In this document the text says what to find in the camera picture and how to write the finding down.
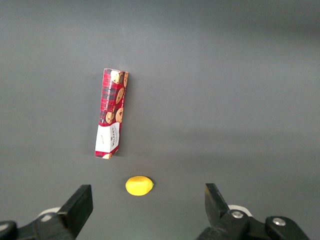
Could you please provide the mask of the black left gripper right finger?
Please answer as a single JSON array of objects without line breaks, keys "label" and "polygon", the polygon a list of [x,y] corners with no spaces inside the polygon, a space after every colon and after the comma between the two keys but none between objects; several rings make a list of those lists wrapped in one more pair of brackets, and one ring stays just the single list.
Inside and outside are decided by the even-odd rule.
[{"label": "black left gripper right finger", "polygon": [[214,183],[205,184],[205,211],[210,227],[198,240],[308,240],[307,234],[292,219],[269,216],[256,220],[247,208],[228,205]]}]

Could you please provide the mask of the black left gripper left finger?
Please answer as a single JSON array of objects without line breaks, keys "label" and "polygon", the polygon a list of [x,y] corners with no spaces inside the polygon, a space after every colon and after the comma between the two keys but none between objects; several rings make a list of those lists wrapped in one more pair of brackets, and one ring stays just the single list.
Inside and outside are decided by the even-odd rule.
[{"label": "black left gripper left finger", "polygon": [[92,186],[81,185],[61,206],[46,209],[29,224],[0,222],[2,240],[74,240],[93,211]]}]

